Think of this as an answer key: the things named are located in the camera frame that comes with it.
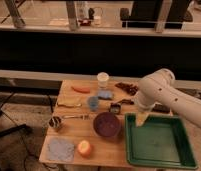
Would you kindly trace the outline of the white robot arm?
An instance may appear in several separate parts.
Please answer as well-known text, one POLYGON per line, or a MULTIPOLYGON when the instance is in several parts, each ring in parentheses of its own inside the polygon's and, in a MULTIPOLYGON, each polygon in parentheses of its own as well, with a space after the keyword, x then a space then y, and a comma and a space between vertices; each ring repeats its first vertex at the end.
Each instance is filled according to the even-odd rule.
POLYGON ((175 75, 169 69, 160 69, 138 82, 135 104, 140 112, 150 111, 159 102, 201 128, 201 100, 173 87, 175 75))

